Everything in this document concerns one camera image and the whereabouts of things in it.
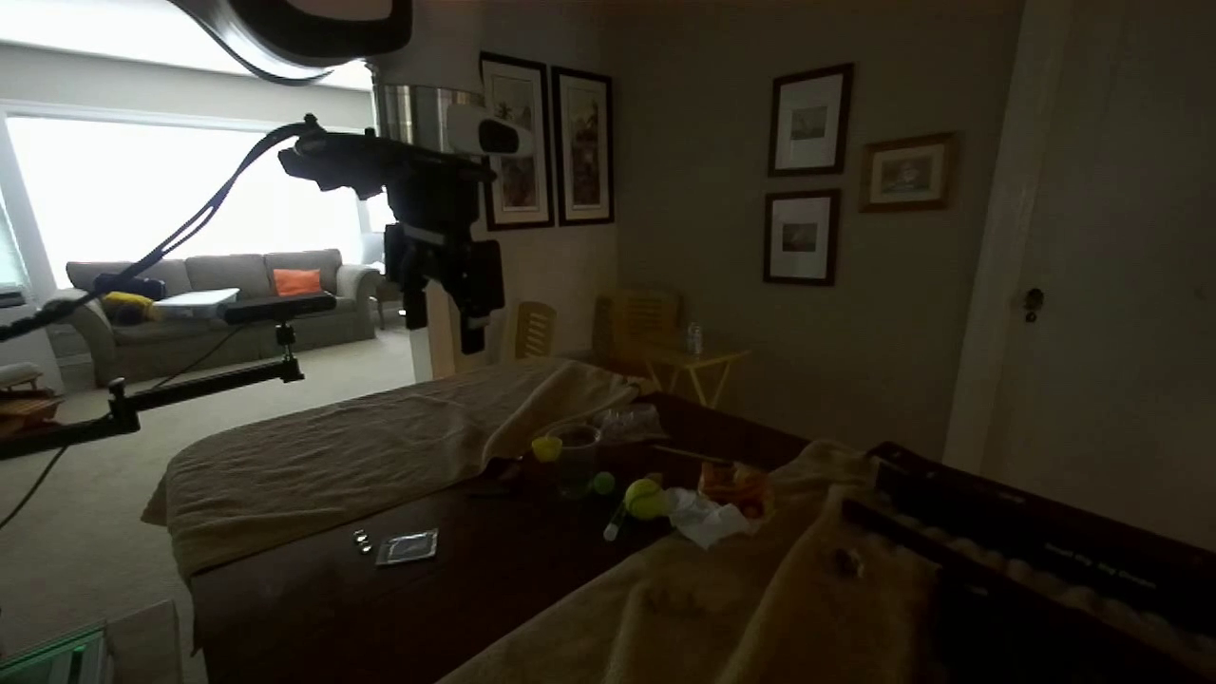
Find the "black cable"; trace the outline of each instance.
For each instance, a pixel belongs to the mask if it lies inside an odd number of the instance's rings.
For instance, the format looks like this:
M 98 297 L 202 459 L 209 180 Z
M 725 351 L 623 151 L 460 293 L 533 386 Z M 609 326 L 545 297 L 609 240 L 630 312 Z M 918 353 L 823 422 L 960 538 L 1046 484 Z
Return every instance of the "black cable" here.
M 209 361 L 215 351 L 226 351 L 232 335 L 234 335 L 234 330 L 228 330 L 228 335 L 226 335 L 226 339 L 215 339 L 209 351 L 202 351 L 196 359 L 191 359 L 191 367 L 183 367 L 183 369 L 174 369 L 174 372 L 161 377 L 148 392 L 161 392 L 162 386 L 172 386 L 172 382 L 180 382 L 180 377 L 195 372 L 202 361 Z
M 129 264 L 107 289 L 127 284 L 129 277 L 152 270 L 161 260 L 169 260 L 172 253 L 180 253 L 183 242 L 191 242 L 228 202 L 232 185 L 240 182 L 240 174 L 248 169 L 253 169 L 253 160 L 264 160 L 270 150 L 279 150 L 289 137 L 302 137 L 308 127 L 291 122 L 291 127 L 279 127 L 266 137 L 257 137 L 248 155 L 234 164 L 234 171 L 213 189 L 209 202 L 196 206 L 196 213 L 191 213 L 169 240 L 161 240 L 148 256 L 142 256 L 137 264 Z M 6 326 L 0 326 L 0 341 L 32 335 L 37 326 L 61 323 L 67 318 L 76 307 L 98 302 L 107 289 L 88 289 L 76 302 L 50 302 L 43 312 L 33 312 L 32 318 L 17 318 Z
M 67 453 L 67 444 L 61 444 L 61 453 L 50 458 L 50 465 L 43 467 L 43 477 L 32 484 L 32 489 L 24 496 L 24 503 L 13 507 L 13 513 L 0 522 L 0 530 L 6 530 L 6 524 L 28 508 L 28 503 L 43 489 L 46 477 L 61 465 L 63 453 Z

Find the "yellow object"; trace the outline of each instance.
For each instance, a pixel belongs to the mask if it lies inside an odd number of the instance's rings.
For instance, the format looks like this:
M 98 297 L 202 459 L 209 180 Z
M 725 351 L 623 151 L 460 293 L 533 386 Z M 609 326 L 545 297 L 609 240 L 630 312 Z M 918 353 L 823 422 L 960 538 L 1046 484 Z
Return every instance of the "yellow object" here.
M 555 465 L 555 459 L 561 459 L 561 453 L 568 453 L 568 444 L 557 435 L 545 435 L 533 441 L 533 459 L 541 459 L 541 465 Z
M 107 293 L 101 312 L 112 323 L 129 326 L 129 323 L 152 323 L 155 318 L 155 302 L 142 293 Z
M 658 484 L 654 477 L 635 481 L 635 484 L 623 489 L 623 513 L 630 513 L 630 519 L 639 519 L 639 522 L 666 519 L 666 513 L 668 513 L 668 500 L 666 500 L 661 484 Z

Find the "wooden chair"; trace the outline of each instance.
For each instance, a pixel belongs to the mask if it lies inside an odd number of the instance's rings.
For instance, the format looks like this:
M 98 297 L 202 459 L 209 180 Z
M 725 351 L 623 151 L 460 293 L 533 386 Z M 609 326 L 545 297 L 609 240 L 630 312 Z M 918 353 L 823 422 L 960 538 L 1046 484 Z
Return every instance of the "wooden chair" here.
M 680 339 L 684 302 L 673 289 L 617 289 L 602 297 L 597 318 L 602 367 L 650 377 L 641 348 Z
M 557 312 L 541 302 L 516 303 L 516 359 L 552 359 L 555 353 Z

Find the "green apple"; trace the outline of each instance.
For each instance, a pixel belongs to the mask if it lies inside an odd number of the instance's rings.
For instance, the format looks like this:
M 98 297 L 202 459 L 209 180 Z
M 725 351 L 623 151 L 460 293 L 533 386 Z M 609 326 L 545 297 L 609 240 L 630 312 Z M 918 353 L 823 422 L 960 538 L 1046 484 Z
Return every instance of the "green apple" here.
M 666 519 L 668 513 L 668 500 L 661 489 L 661 481 L 646 477 L 646 481 L 635 481 L 628 489 L 623 489 L 623 508 L 639 522 L 654 522 L 654 519 Z
M 555 459 L 561 459 L 561 453 L 568 453 L 568 441 L 557 435 L 541 435 L 533 441 L 533 459 L 541 459 L 541 465 L 555 465 Z
M 609 500 L 617 489 L 611 473 L 597 473 L 594 484 L 584 484 L 590 496 Z

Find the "dark wooden table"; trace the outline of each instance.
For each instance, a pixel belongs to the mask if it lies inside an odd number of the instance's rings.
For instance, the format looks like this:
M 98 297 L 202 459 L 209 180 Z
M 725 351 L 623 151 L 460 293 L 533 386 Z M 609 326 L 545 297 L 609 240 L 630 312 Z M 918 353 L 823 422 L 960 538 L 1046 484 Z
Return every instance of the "dark wooden table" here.
M 668 444 L 774 467 L 806 444 L 680 399 L 654 399 Z M 694 459 L 630 444 L 603 458 L 618 481 L 666 473 L 694 484 Z M 661 530 L 603 544 L 611 507 L 561 503 L 545 481 L 488 481 L 395 507 L 266 555 L 191 579 L 213 684 L 436 681 L 571 589 L 628 559 Z M 436 530 L 436 559 L 378 572 L 355 530 Z

